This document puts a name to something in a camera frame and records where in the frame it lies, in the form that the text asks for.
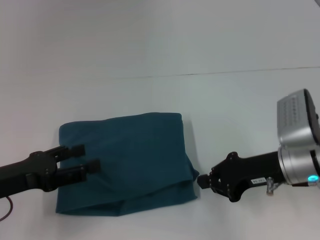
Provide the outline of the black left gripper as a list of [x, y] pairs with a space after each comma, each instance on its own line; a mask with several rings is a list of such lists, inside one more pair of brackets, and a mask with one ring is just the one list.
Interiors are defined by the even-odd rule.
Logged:
[[61, 145], [45, 152], [31, 153], [25, 160], [2, 166], [0, 197], [9, 197], [32, 189], [50, 192], [60, 187], [85, 182], [87, 175], [101, 171], [100, 160], [94, 159], [86, 164], [68, 168], [57, 167], [57, 163], [61, 161], [85, 154], [83, 144], [73, 147]]

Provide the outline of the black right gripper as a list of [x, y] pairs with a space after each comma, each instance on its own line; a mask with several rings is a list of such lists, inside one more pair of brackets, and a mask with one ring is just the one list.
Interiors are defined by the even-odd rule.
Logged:
[[253, 183], [254, 179], [260, 178], [272, 178], [275, 183], [285, 181], [277, 151], [248, 158], [241, 158], [237, 152], [231, 152], [225, 160], [212, 167], [208, 174], [200, 175], [197, 184], [201, 189], [211, 188], [214, 193], [235, 203], [249, 188], [265, 185], [264, 182]]

